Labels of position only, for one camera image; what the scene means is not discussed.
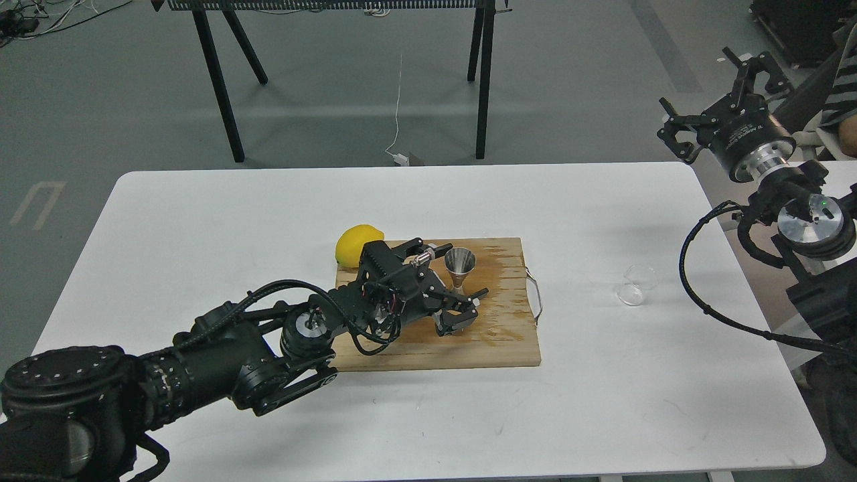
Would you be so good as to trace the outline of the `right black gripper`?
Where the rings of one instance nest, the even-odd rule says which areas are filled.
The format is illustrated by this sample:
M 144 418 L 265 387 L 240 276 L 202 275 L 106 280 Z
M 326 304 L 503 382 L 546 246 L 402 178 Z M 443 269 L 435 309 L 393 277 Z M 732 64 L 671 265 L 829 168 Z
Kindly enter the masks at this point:
M 762 52 L 744 60 L 728 47 L 723 47 L 722 53 L 738 70 L 732 89 L 726 95 L 726 105 L 731 112 L 750 106 L 751 95 L 771 102 L 784 100 L 795 90 L 771 53 Z M 767 96 L 754 90 L 759 74 L 767 74 L 767 82 L 763 85 Z M 656 134 L 670 152 L 691 165 L 701 150 L 710 149 L 732 182 L 761 182 L 768 174 L 786 167 L 795 152 L 793 137 L 765 108 L 754 112 L 746 110 L 719 125 L 719 116 L 712 113 L 680 115 L 664 97 L 659 98 L 659 104 L 667 118 Z M 692 133 L 696 140 L 679 141 L 679 133 Z

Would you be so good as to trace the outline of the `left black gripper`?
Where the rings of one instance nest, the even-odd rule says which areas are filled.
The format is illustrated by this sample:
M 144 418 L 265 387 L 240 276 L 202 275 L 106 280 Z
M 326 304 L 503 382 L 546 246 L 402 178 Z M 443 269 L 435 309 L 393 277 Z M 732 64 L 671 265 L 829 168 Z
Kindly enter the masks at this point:
M 343 311 L 337 333 L 348 331 L 388 344 L 403 327 L 429 315 L 439 337 L 471 326 L 489 289 L 469 295 L 450 292 L 431 269 L 432 260 L 443 258 L 453 247 L 422 238 L 395 247 L 382 240 L 365 244 L 358 276 L 335 290 L 335 303 Z

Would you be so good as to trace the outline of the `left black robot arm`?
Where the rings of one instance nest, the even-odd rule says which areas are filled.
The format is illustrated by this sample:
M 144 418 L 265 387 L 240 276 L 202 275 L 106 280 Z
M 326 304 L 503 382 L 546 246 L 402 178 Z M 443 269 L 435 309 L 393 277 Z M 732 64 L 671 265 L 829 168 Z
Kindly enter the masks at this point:
M 3 481 L 117 481 L 138 449 L 155 463 L 169 452 L 150 432 L 218 400 L 258 417 L 334 381 L 333 341 L 349 335 L 364 355 L 382 353 L 405 326 L 433 318 L 438 336 L 470 326 L 489 290 L 466 293 L 431 268 L 458 266 L 452 244 L 420 238 L 364 244 L 355 280 L 331 290 L 283 278 L 197 317 L 169 347 L 140 356 L 109 347 L 31 355 L 3 376 Z

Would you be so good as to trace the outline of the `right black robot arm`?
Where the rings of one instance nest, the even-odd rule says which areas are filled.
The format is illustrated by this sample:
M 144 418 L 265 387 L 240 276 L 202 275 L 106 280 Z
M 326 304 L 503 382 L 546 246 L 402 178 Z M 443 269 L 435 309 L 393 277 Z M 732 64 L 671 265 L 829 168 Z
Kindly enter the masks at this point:
M 855 463 L 855 260 L 826 268 L 855 245 L 855 190 L 842 197 L 823 193 L 828 170 L 805 152 L 799 167 L 789 164 L 798 149 L 795 135 L 775 118 L 768 103 L 793 92 L 789 79 L 768 52 L 740 59 L 723 53 L 737 69 L 732 88 L 703 112 L 680 115 L 661 98 L 666 120 L 658 137 L 677 159 L 692 164 L 701 150 L 713 153 L 732 182 L 755 182 L 746 205 L 726 200 L 701 217 L 683 241 L 678 260 L 682 286 L 695 305 L 725 325 L 821 356 L 828 427 L 839 454 Z M 692 289 L 686 256 L 701 229 L 732 214 L 737 238 L 753 259 L 789 269 L 796 283 L 786 293 L 814 338 L 753 329 L 718 312 Z

